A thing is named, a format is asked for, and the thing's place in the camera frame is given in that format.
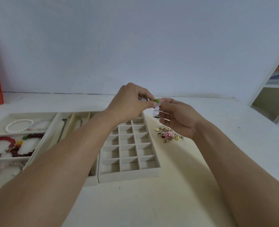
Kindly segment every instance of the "translucent white bracelet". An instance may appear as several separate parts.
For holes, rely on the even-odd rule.
[[[13,125],[13,124],[15,124],[15,123],[18,123],[18,122],[23,122],[23,121],[30,122],[31,124],[30,124],[29,126],[27,126],[26,128],[22,129],[22,130],[18,130],[18,131],[10,131],[10,130],[9,130],[9,127],[10,127],[11,125]],[[16,121],[13,121],[13,122],[9,123],[8,125],[6,125],[6,126],[5,126],[5,131],[6,131],[7,133],[18,133],[18,132],[22,132],[22,131],[24,131],[24,130],[27,130],[28,127],[30,127],[32,124],[34,124],[34,121],[31,120],[31,119],[18,119],[18,120],[16,120]]]

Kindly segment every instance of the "person's left hand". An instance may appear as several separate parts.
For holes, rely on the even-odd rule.
[[[141,101],[138,97],[144,97],[147,101]],[[136,118],[147,108],[156,107],[154,100],[154,96],[147,89],[129,83],[120,88],[105,111],[113,114],[119,124]]]

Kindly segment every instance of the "tabletop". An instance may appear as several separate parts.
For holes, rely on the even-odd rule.
[[[100,111],[114,96],[4,93],[8,113]],[[230,98],[174,99],[192,105],[279,180],[279,127]],[[202,155],[190,139],[163,143],[160,123],[145,110],[161,164],[158,178],[83,188],[63,226],[236,226]]]

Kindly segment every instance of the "dark red beaded bracelet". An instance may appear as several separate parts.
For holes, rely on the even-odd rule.
[[[44,134],[30,134],[30,135],[24,136],[22,138],[22,140],[19,140],[19,141],[16,142],[16,145],[15,145],[14,148],[9,149],[7,152],[11,152],[12,157],[27,157],[27,156],[31,156],[35,149],[33,151],[31,151],[31,152],[28,152],[27,154],[18,154],[17,153],[19,151],[19,149],[21,148],[21,146],[23,144],[23,141],[25,141],[27,139],[31,139],[31,138],[39,138],[39,139],[41,139],[43,136],[44,136]]]
[[[3,141],[9,141],[10,142],[10,145],[8,146],[9,148],[12,148],[14,147],[15,145],[15,140],[10,138],[10,137],[0,137],[0,141],[3,140]]]

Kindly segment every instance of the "white jewelry tray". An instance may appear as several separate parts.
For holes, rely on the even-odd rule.
[[[72,133],[75,129],[89,121],[99,112],[59,112],[59,113],[16,113],[9,114],[0,121],[0,137],[7,136],[16,141],[23,136],[35,133],[45,133],[42,139],[31,138],[24,141],[19,150],[20,154],[31,152],[32,156],[12,157],[10,153],[2,154],[2,162],[27,162],[26,167],[32,164],[35,159],[48,151],[59,139],[64,126],[63,118],[66,118],[66,125],[63,129],[61,139]],[[46,131],[22,131],[19,133],[6,133],[5,126],[18,119],[31,119],[34,121],[44,120],[38,128]],[[20,130],[29,124],[20,122],[12,125],[10,130]],[[0,149],[8,149],[9,142],[0,141]],[[12,172],[16,166],[0,171],[0,188],[9,180],[14,178]],[[160,163],[150,136],[144,115],[132,121],[126,121],[116,127],[105,141],[100,154],[97,156],[90,175],[87,177],[84,187],[95,186],[98,183],[107,183],[122,180],[149,178],[159,176]]]

